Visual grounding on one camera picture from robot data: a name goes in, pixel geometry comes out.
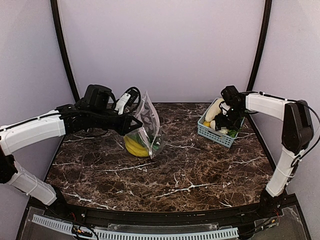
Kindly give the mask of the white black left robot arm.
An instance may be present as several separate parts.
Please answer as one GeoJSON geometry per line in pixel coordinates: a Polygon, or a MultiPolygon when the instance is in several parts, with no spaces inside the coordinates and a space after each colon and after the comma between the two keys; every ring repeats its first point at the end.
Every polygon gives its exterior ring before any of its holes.
{"type": "Polygon", "coordinates": [[[36,198],[46,206],[59,199],[56,189],[24,169],[15,159],[14,152],[35,143],[88,129],[114,130],[121,136],[142,127],[142,122],[125,112],[134,102],[140,103],[141,92],[130,87],[116,99],[108,87],[90,84],[84,97],[75,104],[57,107],[40,116],[0,128],[0,182],[36,198]]]}

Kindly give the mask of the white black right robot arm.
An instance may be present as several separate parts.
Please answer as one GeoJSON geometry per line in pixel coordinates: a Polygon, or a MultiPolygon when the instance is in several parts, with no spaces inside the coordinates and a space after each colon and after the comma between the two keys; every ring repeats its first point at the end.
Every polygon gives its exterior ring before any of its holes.
{"type": "Polygon", "coordinates": [[[221,91],[223,99],[220,113],[214,117],[215,129],[237,131],[241,119],[250,113],[259,113],[278,121],[275,127],[281,153],[269,182],[262,190],[256,213],[266,217],[278,209],[285,197],[285,190],[303,158],[319,143],[312,142],[315,136],[313,118],[319,115],[305,100],[295,100],[267,94],[265,92],[240,92],[234,85],[221,91]]]}

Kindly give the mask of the clear zip top bag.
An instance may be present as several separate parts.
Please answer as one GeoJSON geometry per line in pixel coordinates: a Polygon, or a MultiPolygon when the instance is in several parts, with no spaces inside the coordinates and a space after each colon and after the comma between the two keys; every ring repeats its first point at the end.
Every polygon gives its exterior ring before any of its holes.
{"type": "Polygon", "coordinates": [[[126,134],[125,136],[129,137],[129,135],[139,134],[146,144],[145,149],[149,152],[148,157],[153,159],[163,150],[164,141],[158,112],[147,92],[142,95],[141,102],[134,114],[134,117],[140,120],[143,123],[143,126],[126,134]],[[162,144],[159,150],[154,151],[152,150],[151,137],[156,137],[158,134],[162,136],[162,144]]]}

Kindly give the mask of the green toy okra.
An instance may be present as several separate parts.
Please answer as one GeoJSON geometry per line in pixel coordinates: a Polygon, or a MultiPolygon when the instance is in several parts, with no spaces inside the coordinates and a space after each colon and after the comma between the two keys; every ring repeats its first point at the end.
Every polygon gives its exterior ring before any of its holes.
{"type": "Polygon", "coordinates": [[[152,136],[150,140],[150,143],[152,144],[152,150],[158,151],[162,146],[162,141],[162,136],[160,134],[158,134],[156,137],[152,136]]]}

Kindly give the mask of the dark green toy cucumber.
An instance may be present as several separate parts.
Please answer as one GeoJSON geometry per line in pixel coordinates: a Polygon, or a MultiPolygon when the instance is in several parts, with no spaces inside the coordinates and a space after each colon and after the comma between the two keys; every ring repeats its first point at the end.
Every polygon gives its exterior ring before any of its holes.
{"type": "Polygon", "coordinates": [[[143,141],[143,139],[141,138],[141,136],[136,133],[136,134],[130,134],[129,137],[135,141],[136,143],[138,143],[139,145],[141,145],[142,147],[146,148],[147,145],[146,143],[143,141]]]}

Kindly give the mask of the yellow toy banana bunch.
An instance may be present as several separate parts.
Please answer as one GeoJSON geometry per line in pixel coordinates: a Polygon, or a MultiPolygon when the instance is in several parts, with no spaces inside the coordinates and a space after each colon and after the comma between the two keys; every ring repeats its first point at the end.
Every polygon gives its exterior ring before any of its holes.
{"type": "Polygon", "coordinates": [[[125,136],[123,139],[125,147],[130,154],[141,158],[146,158],[149,156],[149,151],[135,140],[131,139],[128,136],[125,136]]]}

